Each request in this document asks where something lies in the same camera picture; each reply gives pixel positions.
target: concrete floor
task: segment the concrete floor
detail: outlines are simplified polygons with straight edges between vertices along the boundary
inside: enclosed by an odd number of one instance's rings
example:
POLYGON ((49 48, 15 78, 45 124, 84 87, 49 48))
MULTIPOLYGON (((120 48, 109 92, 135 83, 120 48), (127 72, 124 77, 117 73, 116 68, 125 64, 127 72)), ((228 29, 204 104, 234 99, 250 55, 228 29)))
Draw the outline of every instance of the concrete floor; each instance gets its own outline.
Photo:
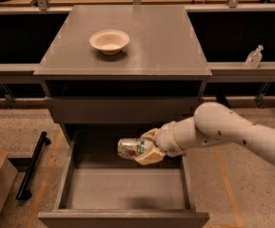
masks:
MULTIPOLYGON (((232 109, 252 122, 275 128, 275 107, 232 109)), ((0 101, 0 147, 9 151, 10 158, 31 157, 42 131, 48 132, 51 144, 43 148, 29 185, 32 198, 15 199, 24 177, 20 172, 0 216, 0 228, 45 227, 37 214, 53 209, 69 151, 59 125, 42 102, 7 109, 7 103, 0 101)), ((275 227, 274 166, 234 143, 189 149, 187 160, 197 211, 210 214, 206 228, 275 227)))

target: drawer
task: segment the drawer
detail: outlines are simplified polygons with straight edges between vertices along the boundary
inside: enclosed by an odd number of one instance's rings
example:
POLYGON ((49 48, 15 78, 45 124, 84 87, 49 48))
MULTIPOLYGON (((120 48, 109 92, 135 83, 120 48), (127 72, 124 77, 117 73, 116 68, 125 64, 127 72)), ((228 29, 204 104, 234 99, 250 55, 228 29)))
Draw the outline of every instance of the drawer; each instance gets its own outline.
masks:
POLYGON ((142 124, 180 121, 198 97, 47 97, 51 116, 62 124, 142 124))
POLYGON ((203 227, 185 157, 141 166, 117 156, 118 140, 139 134, 136 125, 76 129, 55 207, 39 219, 50 228, 203 227))

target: white bowl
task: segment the white bowl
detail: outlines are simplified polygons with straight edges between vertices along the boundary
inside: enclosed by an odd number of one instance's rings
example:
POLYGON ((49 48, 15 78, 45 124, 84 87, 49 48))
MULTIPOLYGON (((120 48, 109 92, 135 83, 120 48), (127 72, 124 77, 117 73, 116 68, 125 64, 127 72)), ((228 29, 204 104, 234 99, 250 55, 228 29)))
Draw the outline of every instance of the white bowl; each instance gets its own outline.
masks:
POLYGON ((99 49, 106 55, 114 55, 120 52, 129 42, 126 33, 116 30, 107 29, 93 34, 89 39, 90 44, 99 49))

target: white robotic arm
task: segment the white robotic arm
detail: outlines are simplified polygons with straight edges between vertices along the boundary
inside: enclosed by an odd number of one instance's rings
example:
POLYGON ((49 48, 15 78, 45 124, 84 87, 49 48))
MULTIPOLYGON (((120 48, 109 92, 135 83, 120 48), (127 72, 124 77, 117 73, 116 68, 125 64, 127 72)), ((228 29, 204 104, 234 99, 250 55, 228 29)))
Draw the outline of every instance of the white robotic arm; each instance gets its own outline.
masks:
MULTIPOLYGON (((275 129, 252 123, 217 103, 201 104, 193 117, 148 131, 139 140, 143 143, 142 151, 129 159, 150 164, 161 161, 164 155, 180 155, 190 147, 212 146, 225 141, 237 143, 275 165, 275 129)), ((122 157, 126 150, 134 147, 126 143, 128 139, 118 143, 118 153, 122 157)))

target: gray tabletop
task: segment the gray tabletop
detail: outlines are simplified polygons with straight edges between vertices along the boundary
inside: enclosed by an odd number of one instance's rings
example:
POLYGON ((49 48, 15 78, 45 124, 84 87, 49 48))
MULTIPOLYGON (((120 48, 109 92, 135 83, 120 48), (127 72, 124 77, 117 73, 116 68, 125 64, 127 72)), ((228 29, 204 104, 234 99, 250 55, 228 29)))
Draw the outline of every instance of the gray tabletop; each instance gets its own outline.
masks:
POLYGON ((37 75, 211 75, 183 6, 75 6, 56 35, 37 75), (97 31, 118 29, 129 44, 117 55, 92 48, 97 31))

